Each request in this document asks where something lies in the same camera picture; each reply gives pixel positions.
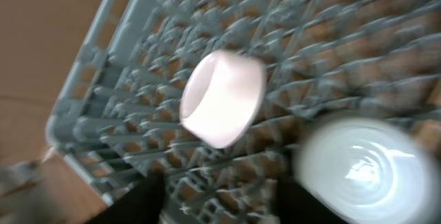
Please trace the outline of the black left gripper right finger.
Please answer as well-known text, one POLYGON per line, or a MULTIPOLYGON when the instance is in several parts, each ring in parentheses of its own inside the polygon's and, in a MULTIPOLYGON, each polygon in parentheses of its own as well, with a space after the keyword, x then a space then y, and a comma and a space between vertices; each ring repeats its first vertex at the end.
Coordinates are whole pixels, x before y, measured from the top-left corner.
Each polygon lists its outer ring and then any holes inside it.
POLYGON ((347 224, 286 175, 279 175, 275 191, 275 215, 281 224, 347 224))

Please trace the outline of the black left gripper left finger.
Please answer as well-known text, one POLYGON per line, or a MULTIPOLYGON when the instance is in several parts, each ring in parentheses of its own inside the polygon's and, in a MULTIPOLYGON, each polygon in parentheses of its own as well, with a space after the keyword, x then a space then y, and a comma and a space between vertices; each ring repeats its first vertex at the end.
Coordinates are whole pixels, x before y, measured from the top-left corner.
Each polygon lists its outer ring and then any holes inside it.
POLYGON ((157 224, 165 204, 165 175, 152 170, 128 193, 85 224, 157 224))

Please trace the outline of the grey round bowl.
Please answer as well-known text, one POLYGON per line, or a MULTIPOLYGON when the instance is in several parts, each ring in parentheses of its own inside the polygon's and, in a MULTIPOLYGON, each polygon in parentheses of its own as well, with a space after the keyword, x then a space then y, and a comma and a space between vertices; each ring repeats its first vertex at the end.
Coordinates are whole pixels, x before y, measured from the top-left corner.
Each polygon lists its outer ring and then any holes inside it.
POLYGON ((294 161, 299 183, 351 223, 437 223, 440 173, 409 134, 379 119, 321 123, 294 161))

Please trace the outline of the pink bowl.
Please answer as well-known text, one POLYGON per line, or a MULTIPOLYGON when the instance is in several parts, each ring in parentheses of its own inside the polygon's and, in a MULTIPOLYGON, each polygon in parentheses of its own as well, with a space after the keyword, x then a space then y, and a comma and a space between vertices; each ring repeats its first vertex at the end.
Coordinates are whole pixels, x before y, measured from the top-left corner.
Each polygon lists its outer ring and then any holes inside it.
POLYGON ((235 143, 256 118, 266 65, 255 57, 217 50, 195 67, 181 97, 181 125, 213 148, 235 143))

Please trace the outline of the grey plastic dish rack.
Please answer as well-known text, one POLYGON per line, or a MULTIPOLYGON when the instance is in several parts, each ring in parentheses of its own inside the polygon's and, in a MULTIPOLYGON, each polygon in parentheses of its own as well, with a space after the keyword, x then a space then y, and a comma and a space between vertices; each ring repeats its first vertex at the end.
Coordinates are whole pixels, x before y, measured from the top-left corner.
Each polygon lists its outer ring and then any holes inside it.
POLYGON ((321 114, 357 110, 437 145, 439 84, 440 0, 102 0, 45 135, 108 204, 162 170, 167 223, 257 223, 321 114), (267 70, 256 120, 224 150, 178 120, 217 49, 267 70))

